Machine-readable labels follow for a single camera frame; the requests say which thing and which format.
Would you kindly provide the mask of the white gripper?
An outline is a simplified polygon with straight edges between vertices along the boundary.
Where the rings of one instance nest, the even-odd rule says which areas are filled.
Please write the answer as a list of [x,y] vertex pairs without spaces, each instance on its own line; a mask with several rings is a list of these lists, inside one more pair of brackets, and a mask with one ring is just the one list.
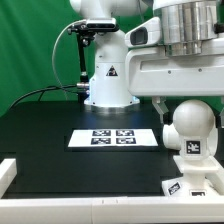
[[154,96],[162,124],[168,123],[161,96],[222,96],[216,127],[224,128],[224,45],[207,44],[203,53],[167,57],[163,47],[132,50],[126,57],[127,85],[135,96]]

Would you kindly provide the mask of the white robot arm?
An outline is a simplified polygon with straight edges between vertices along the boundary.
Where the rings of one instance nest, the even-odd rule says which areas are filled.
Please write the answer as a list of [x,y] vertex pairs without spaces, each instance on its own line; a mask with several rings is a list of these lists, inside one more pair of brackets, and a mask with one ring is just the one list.
[[127,107],[149,96],[224,96],[224,0],[70,0],[76,30],[95,43],[85,101]]

